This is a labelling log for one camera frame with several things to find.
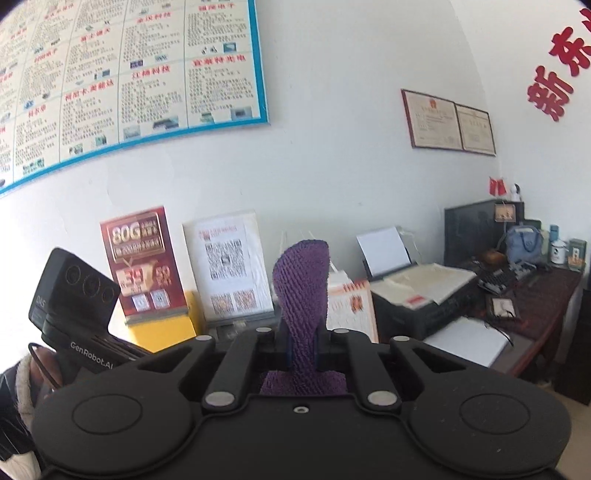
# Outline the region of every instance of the camera lens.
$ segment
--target camera lens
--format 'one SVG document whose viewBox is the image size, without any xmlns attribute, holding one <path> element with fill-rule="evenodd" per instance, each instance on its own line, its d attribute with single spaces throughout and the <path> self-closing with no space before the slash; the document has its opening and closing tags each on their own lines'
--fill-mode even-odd
<svg viewBox="0 0 591 480">
<path fill-rule="evenodd" d="M 80 267 L 78 265 L 72 265 L 66 270 L 66 282 L 70 285 L 76 285 L 80 281 Z"/>
<path fill-rule="evenodd" d="M 100 288 L 100 279 L 96 275 L 89 275 L 84 279 L 82 291 L 87 297 L 94 297 Z"/>
<path fill-rule="evenodd" d="M 114 296 L 115 296 L 114 290 L 111 287 L 108 287 L 103 292 L 103 301 L 105 303 L 109 303 L 111 300 L 113 300 Z"/>
</svg>

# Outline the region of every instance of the handbag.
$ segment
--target handbag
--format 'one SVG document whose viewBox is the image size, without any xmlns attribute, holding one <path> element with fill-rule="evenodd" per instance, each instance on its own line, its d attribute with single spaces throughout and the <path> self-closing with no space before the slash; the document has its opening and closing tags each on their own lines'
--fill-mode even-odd
<svg viewBox="0 0 591 480">
<path fill-rule="evenodd" d="M 520 261 L 532 264 L 542 260 L 542 234 L 532 226 L 518 225 L 507 232 L 507 259 L 511 263 Z"/>
</svg>

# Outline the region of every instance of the floor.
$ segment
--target floor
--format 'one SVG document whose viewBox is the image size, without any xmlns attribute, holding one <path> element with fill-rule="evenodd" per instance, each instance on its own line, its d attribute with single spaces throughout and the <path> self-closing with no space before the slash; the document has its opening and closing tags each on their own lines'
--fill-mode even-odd
<svg viewBox="0 0 591 480">
<path fill-rule="evenodd" d="M 591 407 L 551 392 L 570 413 L 573 431 L 558 470 L 569 480 L 591 479 Z"/>
</svg>

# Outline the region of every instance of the purple towel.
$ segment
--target purple towel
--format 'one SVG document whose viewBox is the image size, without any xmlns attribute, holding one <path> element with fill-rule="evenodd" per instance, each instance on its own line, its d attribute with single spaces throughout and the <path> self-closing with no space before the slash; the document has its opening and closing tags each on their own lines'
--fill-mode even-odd
<svg viewBox="0 0 591 480">
<path fill-rule="evenodd" d="M 314 335 L 326 321 L 329 246 L 321 240 L 305 240 L 289 247 L 273 268 L 273 283 L 283 321 L 292 338 L 291 371 L 269 372 L 262 395 L 344 395 L 345 376 L 317 372 L 314 367 Z"/>
</svg>

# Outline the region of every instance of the black camera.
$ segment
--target black camera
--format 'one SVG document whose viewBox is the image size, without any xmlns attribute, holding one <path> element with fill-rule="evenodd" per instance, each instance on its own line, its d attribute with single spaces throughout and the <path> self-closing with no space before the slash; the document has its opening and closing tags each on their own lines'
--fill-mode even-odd
<svg viewBox="0 0 591 480">
<path fill-rule="evenodd" d="M 149 353 L 108 331 L 120 293 L 110 278 L 55 248 L 41 275 L 29 319 L 58 355 L 100 373 Z"/>
</svg>

